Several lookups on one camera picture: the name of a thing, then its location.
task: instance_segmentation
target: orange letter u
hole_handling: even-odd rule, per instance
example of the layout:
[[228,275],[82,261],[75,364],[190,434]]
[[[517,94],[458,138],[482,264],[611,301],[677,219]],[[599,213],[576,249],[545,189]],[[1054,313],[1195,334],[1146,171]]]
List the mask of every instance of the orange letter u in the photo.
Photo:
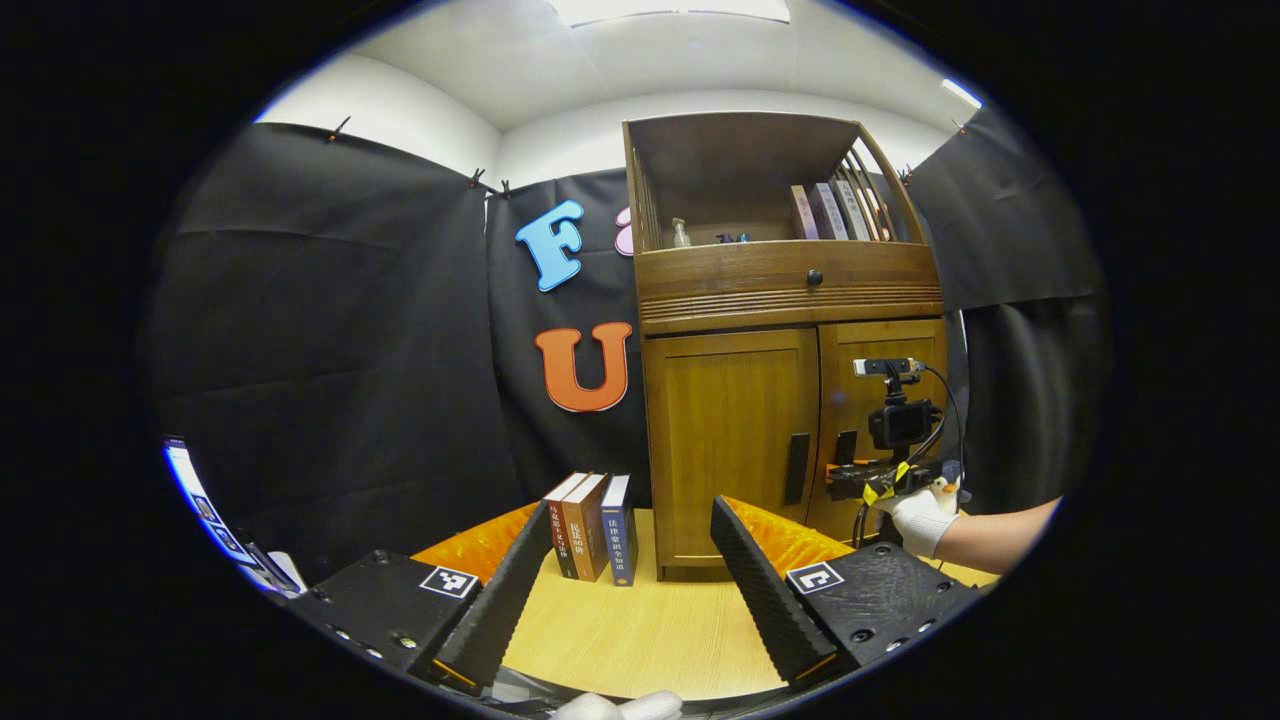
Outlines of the orange letter u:
[[599,413],[617,405],[627,393],[627,323],[602,323],[591,329],[591,337],[600,341],[604,352],[604,383],[595,389],[577,384],[577,366],[573,347],[582,333],[572,328],[557,328],[539,333],[534,338],[543,351],[543,375],[547,396],[552,402],[571,413]]

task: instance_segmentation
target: light wood tabletop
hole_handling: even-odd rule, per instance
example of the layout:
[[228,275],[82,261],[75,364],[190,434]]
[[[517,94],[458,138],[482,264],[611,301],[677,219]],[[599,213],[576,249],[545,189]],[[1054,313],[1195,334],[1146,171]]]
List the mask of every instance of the light wood tabletop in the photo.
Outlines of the light wood tabletop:
[[[652,510],[636,510],[636,534],[632,587],[614,585],[608,571],[595,583],[564,578],[548,552],[503,665],[625,698],[671,691],[692,701],[783,687],[737,585],[659,583]],[[968,585],[996,579],[950,564],[942,571]]]

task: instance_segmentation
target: cabinet door handle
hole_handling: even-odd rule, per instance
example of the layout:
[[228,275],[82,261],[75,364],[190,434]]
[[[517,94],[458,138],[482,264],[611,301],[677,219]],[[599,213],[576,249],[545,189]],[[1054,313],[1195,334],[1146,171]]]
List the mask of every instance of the cabinet door handle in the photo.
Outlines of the cabinet door handle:
[[805,465],[809,460],[809,433],[791,436],[791,450],[787,452],[787,486],[782,495],[782,505],[795,505],[804,497]]

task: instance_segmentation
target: book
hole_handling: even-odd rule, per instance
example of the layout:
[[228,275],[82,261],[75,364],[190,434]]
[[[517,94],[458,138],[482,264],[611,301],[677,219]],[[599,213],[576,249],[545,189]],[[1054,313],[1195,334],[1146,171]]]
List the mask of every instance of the book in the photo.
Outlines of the book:
[[577,579],[577,566],[573,564],[573,551],[568,544],[568,529],[564,525],[563,500],[577,487],[588,473],[573,473],[547,493],[547,514],[552,524],[552,544],[556,547],[556,559],[561,565],[561,574],[566,578]]
[[836,202],[845,213],[845,224],[852,228],[854,238],[870,241],[872,231],[867,227],[867,215],[863,214],[863,206],[858,204],[854,186],[849,181],[836,177],[831,178],[831,184],[835,188]]
[[818,240],[818,225],[801,184],[791,186],[791,229],[795,231],[796,240]]
[[640,543],[636,541],[635,503],[627,495],[631,475],[613,475],[609,488],[600,501],[600,520],[608,541],[609,566],[613,568],[613,584],[630,587],[636,582],[636,559]]
[[845,222],[840,219],[840,206],[836,205],[836,196],[831,192],[829,184],[813,183],[813,190],[809,191],[809,208],[818,225],[818,237],[849,240],[849,232],[845,231]]
[[589,583],[600,577],[604,564],[609,560],[604,550],[604,528],[600,524],[600,500],[604,497],[608,479],[605,474],[588,475],[561,501],[577,578]]

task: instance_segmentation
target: ceiling light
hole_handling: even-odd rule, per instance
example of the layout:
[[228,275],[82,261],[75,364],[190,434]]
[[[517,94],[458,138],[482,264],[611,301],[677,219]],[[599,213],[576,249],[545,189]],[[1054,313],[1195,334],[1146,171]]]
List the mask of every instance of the ceiling light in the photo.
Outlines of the ceiling light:
[[579,27],[600,20],[654,13],[713,13],[791,22],[786,0],[547,0],[561,22]]
[[942,87],[950,90],[951,92],[955,92],[956,95],[960,96],[961,100],[973,105],[974,108],[982,108],[982,102],[977,97],[969,95],[968,90],[960,87],[959,85],[951,82],[950,79],[942,81]]

